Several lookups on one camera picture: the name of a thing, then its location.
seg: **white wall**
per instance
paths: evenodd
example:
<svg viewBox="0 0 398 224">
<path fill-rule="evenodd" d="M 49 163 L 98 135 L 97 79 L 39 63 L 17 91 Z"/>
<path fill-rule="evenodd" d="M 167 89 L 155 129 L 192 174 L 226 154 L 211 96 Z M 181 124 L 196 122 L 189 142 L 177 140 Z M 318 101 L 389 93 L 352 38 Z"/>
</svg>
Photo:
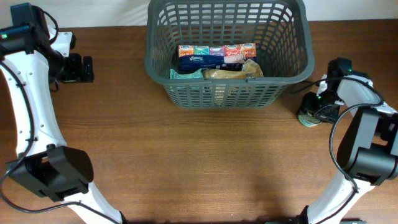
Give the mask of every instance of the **white wall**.
<svg viewBox="0 0 398 224">
<path fill-rule="evenodd" d="M 146 25 L 150 0 L 0 0 L 0 28 L 11 25 L 9 6 L 27 1 L 48 11 L 60 27 L 98 27 Z M 310 21 L 398 18 L 398 0 L 304 0 L 304 3 Z"/>
</svg>

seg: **wood grain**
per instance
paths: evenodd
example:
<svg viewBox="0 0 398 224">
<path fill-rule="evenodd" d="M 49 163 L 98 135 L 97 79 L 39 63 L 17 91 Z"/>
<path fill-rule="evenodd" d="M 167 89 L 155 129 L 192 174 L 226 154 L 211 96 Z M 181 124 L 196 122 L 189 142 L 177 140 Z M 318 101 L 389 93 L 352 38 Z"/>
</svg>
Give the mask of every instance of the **wood grain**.
<svg viewBox="0 0 398 224">
<path fill-rule="evenodd" d="M 311 22 L 319 79 L 340 57 L 369 73 L 398 108 L 398 21 Z M 331 126 L 303 127 L 301 94 L 285 92 L 261 110 L 183 110 L 144 68 L 145 27 L 68 29 L 76 49 L 92 55 L 95 82 L 61 85 L 52 101 L 68 145 L 85 150 L 95 182 L 130 221 L 220 222 L 293 217 L 314 202 L 337 172 L 328 153 Z M 11 101 L 0 81 L 0 164 L 15 159 Z M 343 137 L 345 118 L 335 137 Z M 387 181 L 347 214 L 369 223 L 398 223 L 398 182 Z M 18 205 L 53 203 L 7 180 Z M 82 223 L 63 208 L 40 215 L 0 203 L 0 223 Z"/>
</svg>

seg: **teal package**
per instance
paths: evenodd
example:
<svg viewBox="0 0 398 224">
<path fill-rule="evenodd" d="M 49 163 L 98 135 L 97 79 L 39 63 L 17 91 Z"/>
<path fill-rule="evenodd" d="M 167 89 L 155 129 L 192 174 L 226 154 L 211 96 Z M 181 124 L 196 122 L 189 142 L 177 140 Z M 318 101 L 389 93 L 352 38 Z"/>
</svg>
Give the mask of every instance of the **teal package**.
<svg viewBox="0 0 398 224">
<path fill-rule="evenodd" d="M 170 79 L 203 78 L 201 68 L 191 74 L 178 74 L 174 69 L 170 69 Z"/>
<path fill-rule="evenodd" d="M 194 55 L 209 55 L 209 46 L 193 46 Z"/>
</svg>

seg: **gray plastic basket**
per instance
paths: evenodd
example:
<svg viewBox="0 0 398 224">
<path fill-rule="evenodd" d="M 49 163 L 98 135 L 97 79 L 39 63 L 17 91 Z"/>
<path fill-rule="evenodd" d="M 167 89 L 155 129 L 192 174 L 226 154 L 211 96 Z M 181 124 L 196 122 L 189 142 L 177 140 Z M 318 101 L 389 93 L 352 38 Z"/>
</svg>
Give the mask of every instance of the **gray plastic basket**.
<svg viewBox="0 0 398 224">
<path fill-rule="evenodd" d="M 314 69 L 302 0 L 152 0 L 145 68 L 183 108 L 262 108 Z M 256 43 L 264 78 L 170 80 L 178 45 Z"/>
</svg>

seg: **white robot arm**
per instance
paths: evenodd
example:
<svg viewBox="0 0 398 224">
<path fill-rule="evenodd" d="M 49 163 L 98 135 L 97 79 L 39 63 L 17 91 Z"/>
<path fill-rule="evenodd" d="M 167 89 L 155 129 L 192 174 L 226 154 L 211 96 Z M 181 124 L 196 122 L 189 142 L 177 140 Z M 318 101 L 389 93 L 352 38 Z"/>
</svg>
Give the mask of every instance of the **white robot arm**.
<svg viewBox="0 0 398 224">
<path fill-rule="evenodd" d="M 298 114 L 316 116 L 315 119 L 320 121 L 334 123 L 334 129 L 338 122 L 335 116 L 338 108 L 346 104 L 346 111 L 351 112 L 354 120 L 340 144 L 336 160 L 337 166 L 345 174 L 339 171 L 322 196 L 306 207 L 299 222 L 305 224 L 340 223 L 348 210 L 365 193 L 386 179 L 394 179 L 398 174 L 397 111 L 383 102 L 380 95 L 375 94 L 373 83 L 366 74 L 352 70 L 348 59 L 338 58 L 331 61 L 328 74 L 322 80 L 324 81 L 320 82 L 316 95 L 310 92 L 304 96 Z M 356 107 L 363 104 L 379 106 L 365 109 Z M 374 144 L 375 134 L 384 138 L 388 144 Z M 356 182 L 358 192 L 353 192 L 353 183 L 346 175 Z"/>
<path fill-rule="evenodd" d="M 74 54 L 72 59 L 79 61 L 72 63 L 69 49 L 74 45 L 73 33 L 58 32 L 51 27 L 48 32 L 40 8 L 21 4 L 11 7 L 11 12 L 14 27 L 0 30 L 0 69 L 11 94 L 18 133 L 16 151 L 20 159 L 28 145 L 31 146 L 29 153 L 24 155 L 25 162 L 9 176 L 41 197 L 48 196 L 68 205 L 86 223 L 125 223 L 121 212 L 114 209 L 96 188 L 93 168 L 85 152 L 67 147 L 50 97 L 49 82 L 52 80 L 92 81 L 91 69 L 81 71 L 92 66 L 90 58 L 85 58 L 86 64 L 82 67 L 80 56 Z M 19 18 L 30 18 L 30 21 L 19 21 Z M 55 40 L 53 43 L 48 41 L 49 36 Z M 34 133 L 34 139 L 27 141 L 31 133 Z M 8 170 L 18 162 L 10 162 Z"/>
</svg>

